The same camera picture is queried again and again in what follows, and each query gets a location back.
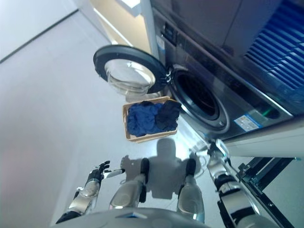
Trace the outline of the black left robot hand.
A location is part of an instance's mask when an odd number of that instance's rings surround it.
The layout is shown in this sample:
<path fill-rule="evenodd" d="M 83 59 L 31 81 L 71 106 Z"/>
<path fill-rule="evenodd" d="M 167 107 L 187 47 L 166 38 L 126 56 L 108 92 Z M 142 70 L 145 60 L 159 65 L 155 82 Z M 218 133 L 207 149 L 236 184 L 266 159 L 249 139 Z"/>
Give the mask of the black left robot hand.
<path fill-rule="evenodd" d="M 101 183 L 103 179 L 112 178 L 114 176 L 125 173 L 125 169 L 120 168 L 116 170 L 109 170 L 110 161 L 105 161 L 101 163 L 99 166 L 95 166 L 88 175 L 86 184 L 90 181 L 96 181 L 97 183 Z"/>

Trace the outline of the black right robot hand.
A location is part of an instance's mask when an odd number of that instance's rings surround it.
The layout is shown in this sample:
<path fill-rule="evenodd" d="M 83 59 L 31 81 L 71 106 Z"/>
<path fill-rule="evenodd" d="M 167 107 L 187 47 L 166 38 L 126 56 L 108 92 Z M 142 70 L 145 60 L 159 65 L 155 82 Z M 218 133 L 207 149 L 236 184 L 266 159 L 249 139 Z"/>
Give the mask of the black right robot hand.
<path fill-rule="evenodd" d="M 228 156 L 228 149 L 221 139 L 216 139 L 209 145 L 207 154 L 212 156 L 215 153 L 219 153 L 222 157 Z"/>

